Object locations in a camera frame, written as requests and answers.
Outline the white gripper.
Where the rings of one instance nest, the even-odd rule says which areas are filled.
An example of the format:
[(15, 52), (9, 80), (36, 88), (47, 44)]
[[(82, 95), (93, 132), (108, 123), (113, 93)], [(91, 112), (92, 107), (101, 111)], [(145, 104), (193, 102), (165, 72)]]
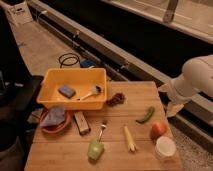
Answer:
[(184, 107), (184, 104), (180, 100), (174, 86), (171, 83), (166, 83), (161, 85), (158, 88), (158, 91), (165, 93), (169, 98), (169, 102), (166, 107), (166, 116), (174, 117)]

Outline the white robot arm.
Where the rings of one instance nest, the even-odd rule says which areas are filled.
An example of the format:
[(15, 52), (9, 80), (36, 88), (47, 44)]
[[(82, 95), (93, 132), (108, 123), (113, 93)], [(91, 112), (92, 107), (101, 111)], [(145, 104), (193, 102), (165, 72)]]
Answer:
[(182, 73), (158, 88), (169, 98), (166, 116), (174, 117), (192, 97), (200, 92), (213, 98), (213, 54), (191, 58), (182, 66)]

